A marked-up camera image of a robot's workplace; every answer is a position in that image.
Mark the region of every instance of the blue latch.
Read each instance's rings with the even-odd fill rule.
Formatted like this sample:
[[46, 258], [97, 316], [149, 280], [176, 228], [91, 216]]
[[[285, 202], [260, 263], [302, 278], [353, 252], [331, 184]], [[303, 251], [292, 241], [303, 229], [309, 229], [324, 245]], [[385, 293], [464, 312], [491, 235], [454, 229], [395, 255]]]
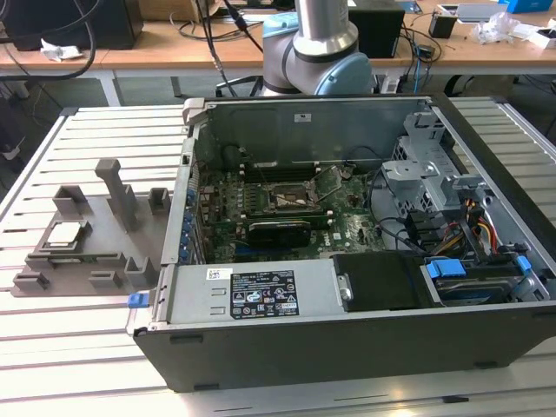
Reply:
[[523, 272], [523, 275], [529, 274], [531, 272], [531, 269], [533, 269], [533, 267], [531, 266], [531, 262], [524, 255], [518, 256], [515, 261], [517, 262], [518, 267], [520, 267], [521, 272]]
[[435, 259], [427, 265], [427, 271], [432, 279], [467, 275], [459, 259]]
[[148, 293], [135, 293], [131, 294], [128, 298], [129, 308], [147, 308], [149, 306]]

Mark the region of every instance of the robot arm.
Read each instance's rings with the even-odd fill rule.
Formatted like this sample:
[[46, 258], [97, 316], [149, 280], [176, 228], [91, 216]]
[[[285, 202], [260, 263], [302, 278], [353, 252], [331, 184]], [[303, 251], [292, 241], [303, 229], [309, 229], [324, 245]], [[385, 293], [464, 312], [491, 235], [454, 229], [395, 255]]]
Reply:
[[297, 13], [264, 24], [265, 96], [357, 94], [372, 88], [348, 0], [295, 0]]

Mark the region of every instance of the label sticker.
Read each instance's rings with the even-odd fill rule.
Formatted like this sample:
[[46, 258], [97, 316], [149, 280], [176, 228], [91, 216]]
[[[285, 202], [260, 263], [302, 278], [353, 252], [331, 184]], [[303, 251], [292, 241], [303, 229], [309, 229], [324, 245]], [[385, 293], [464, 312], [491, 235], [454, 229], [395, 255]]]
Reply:
[[299, 315], [294, 271], [232, 274], [231, 280], [234, 319]]
[[232, 268], [207, 269], [207, 281], [229, 280], [233, 272]]
[[294, 115], [294, 122], [296, 123], [311, 123], [311, 113], [299, 113]]

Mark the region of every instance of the motherboard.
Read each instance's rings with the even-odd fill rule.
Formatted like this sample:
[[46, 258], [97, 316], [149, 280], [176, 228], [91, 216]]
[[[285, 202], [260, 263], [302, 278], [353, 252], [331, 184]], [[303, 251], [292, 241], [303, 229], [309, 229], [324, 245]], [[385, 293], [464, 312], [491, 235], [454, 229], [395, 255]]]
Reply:
[[384, 249], [354, 168], [212, 172], [199, 190], [208, 263], [291, 261]]

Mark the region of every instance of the power supply label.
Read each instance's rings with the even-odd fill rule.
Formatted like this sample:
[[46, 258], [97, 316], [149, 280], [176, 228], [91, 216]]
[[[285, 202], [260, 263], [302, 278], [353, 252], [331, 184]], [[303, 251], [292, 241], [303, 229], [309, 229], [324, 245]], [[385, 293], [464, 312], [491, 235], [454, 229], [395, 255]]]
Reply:
[[230, 315], [261, 319], [299, 315], [294, 271], [232, 274]]

